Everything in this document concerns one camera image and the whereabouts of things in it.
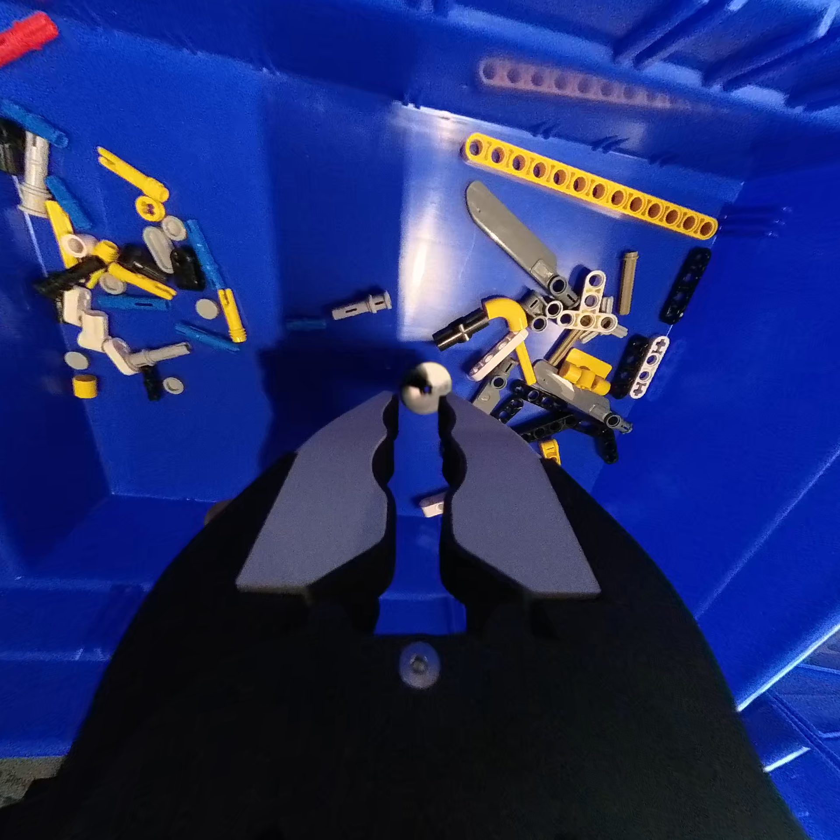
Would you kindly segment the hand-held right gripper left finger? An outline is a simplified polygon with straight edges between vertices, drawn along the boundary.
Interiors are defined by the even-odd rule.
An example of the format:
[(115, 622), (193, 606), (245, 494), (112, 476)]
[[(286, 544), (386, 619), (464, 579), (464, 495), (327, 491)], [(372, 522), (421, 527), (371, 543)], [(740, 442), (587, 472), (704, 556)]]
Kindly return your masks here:
[(334, 603), (374, 631), (396, 570), (397, 425), (396, 395), (381, 392), (298, 448), (238, 574), (241, 592)]

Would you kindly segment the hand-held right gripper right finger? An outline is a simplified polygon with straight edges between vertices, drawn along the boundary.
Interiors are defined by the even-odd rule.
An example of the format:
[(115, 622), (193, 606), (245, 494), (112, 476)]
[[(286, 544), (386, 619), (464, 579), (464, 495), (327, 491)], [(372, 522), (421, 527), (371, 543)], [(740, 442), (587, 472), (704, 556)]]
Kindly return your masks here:
[(500, 607), (590, 601), (602, 588), (538, 456), (466, 399), (439, 406), (448, 493), (444, 587), (477, 633)]

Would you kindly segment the white lego ball piece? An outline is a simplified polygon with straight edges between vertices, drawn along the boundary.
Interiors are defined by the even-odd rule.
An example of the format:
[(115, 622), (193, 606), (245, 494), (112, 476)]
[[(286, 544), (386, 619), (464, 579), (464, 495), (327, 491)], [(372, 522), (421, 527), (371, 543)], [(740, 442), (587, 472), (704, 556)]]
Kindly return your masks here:
[(452, 392), (452, 387), (452, 377), (446, 367), (437, 362), (422, 362), (403, 377), (401, 400), (410, 412), (431, 416), (438, 412), (441, 401)]

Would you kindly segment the blue plastic bin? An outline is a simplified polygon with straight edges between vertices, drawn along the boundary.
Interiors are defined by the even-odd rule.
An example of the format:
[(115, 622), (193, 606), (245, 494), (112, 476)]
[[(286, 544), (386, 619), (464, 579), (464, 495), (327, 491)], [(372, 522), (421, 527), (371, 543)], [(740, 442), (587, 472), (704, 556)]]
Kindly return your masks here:
[[(161, 365), (150, 402), (34, 293), (2, 173), (2, 759), (60, 757), (5, 838), (838, 838), (838, 2), (2, 2), (59, 36), (2, 99), (99, 236), (141, 242), (101, 146), (200, 224), (247, 340)], [(484, 171), (480, 132), (717, 219), (696, 241)], [(470, 217), (484, 183), (611, 334)], [(691, 249), (688, 309), (659, 312)], [(622, 255), (638, 252), (618, 314)], [(334, 321), (372, 289), (393, 308)], [(490, 298), (521, 304), (440, 351)], [(325, 330), (288, 332), (292, 318)], [(469, 633), (440, 574), (446, 367), (472, 403), (513, 355), (669, 347), (606, 464), (542, 457), (602, 588)], [(396, 566), (372, 632), (236, 585), (298, 448), (398, 407)]]

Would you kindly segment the cluster of assorted lego beams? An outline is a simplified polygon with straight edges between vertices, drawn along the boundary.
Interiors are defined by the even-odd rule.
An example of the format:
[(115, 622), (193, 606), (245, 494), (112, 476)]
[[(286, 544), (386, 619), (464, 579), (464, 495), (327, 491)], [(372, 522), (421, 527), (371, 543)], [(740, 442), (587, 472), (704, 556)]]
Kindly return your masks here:
[(538, 444), (542, 457), (560, 461), (554, 439), (566, 431), (584, 434), (595, 441), (602, 460), (612, 465), (618, 460), (617, 434), (630, 434), (633, 425), (613, 411), (610, 398), (617, 400), (644, 396), (669, 348), (669, 336), (652, 338), (635, 335), (627, 343), (620, 364), (609, 374), (611, 391), (606, 396), (583, 391), (561, 378), (545, 360), (533, 365), (537, 381), (529, 385), (512, 376), (518, 362), (513, 355), (501, 360), (488, 374), (472, 403), (503, 424), (529, 404), (542, 413), (513, 428), (527, 444)]

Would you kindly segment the yellow lego connector block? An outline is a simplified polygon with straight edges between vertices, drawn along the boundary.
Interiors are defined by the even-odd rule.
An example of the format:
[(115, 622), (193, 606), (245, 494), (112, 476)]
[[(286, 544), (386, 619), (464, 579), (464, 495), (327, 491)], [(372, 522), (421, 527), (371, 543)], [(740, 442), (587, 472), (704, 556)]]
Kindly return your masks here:
[(571, 349), (559, 366), (558, 374), (583, 391), (606, 396), (611, 391), (608, 377), (612, 370), (613, 367), (603, 360), (582, 350)]

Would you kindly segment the light grey lego pin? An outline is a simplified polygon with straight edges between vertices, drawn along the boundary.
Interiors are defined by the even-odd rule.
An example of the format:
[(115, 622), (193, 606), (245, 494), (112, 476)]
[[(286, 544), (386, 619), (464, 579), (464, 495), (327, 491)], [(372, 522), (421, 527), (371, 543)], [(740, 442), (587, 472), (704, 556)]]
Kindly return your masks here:
[(357, 318), (364, 314), (378, 314), (392, 310), (393, 301), (391, 294), (384, 289), (372, 289), (362, 297), (345, 302), (330, 309), (332, 320), (341, 321)]

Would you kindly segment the yellow curved lego tube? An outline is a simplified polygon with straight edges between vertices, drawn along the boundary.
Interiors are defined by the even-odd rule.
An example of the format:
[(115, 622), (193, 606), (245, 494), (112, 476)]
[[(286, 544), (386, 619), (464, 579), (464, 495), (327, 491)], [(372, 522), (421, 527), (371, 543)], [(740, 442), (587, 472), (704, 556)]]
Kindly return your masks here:
[(520, 303), (506, 297), (495, 297), (483, 301), (479, 309), (436, 331), (432, 341), (440, 351), (448, 350), (459, 343), (470, 341), (494, 319), (503, 320), (509, 331), (515, 333), (528, 326), (527, 315)]

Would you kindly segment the black short lego beam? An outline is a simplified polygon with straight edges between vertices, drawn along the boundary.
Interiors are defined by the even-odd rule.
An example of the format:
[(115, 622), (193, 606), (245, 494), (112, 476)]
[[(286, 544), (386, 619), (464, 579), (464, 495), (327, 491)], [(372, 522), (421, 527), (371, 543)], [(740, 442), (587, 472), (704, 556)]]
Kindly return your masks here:
[(689, 251), (659, 312), (658, 319), (663, 324), (673, 326), (683, 318), (710, 260), (709, 248), (697, 247)]

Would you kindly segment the pile of small lego pins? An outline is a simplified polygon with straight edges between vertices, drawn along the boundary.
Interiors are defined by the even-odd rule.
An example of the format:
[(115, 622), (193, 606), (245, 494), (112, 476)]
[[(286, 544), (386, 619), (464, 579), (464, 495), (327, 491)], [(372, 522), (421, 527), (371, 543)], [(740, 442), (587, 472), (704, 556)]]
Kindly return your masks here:
[[(99, 378), (90, 364), (93, 354), (101, 354), (121, 375), (137, 377), (152, 403), (183, 394), (183, 380), (162, 374), (162, 364), (185, 358), (195, 345), (237, 352), (247, 340), (234, 291), (198, 221), (168, 210), (168, 187), (101, 146), (98, 164), (136, 192), (133, 208), (143, 229), (138, 244), (97, 235), (91, 215), (50, 170), (51, 151), (68, 143), (46, 119), (2, 99), (2, 173), (12, 179), (41, 272), (31, 287), (49, 302), (58, 324), (75, 330), (76, 348), (64, 356), (73, 372), (71, 392), (79, 400), (98, 396)], [(223, 331), (179, 321), (179, 341), (141, 350), (112, 331), (113, 313), (167, 312), (180, 292), (197, 295), (196, 315), (221, 318)]]

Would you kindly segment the grey lego blade piece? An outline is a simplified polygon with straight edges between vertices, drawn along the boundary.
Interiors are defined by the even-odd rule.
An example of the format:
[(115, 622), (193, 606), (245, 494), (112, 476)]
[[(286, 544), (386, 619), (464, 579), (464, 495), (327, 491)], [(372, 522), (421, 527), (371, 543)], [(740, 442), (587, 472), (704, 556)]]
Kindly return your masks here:
[(567, 276), (559, 271), (555, 253), (482, 182), (465, 190), (468, 213), (478, 228), (496, 243), (548, 295), (567, 309), (580, 299)]

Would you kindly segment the long yellow lego beam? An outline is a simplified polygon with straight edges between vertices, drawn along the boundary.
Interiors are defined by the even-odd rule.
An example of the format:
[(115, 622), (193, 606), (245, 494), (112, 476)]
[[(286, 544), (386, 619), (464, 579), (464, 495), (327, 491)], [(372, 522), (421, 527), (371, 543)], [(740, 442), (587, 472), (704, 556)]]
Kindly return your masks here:
[(474, 132), (466, 137), (463, 156), (468, 163), (484, 171), (699, 242), (710, 241), (718, 234), (719, 223), (712, 216), (484, 133)]

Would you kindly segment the red lego axle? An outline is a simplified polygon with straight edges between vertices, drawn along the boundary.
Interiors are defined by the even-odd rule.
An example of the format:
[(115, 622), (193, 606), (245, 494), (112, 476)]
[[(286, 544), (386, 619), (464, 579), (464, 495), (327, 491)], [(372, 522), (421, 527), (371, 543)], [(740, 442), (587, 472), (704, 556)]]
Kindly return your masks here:
[(43, 11), (14, 22), (1, 32), (1, 68), (44, 48), (59, 34), (56, 23)]

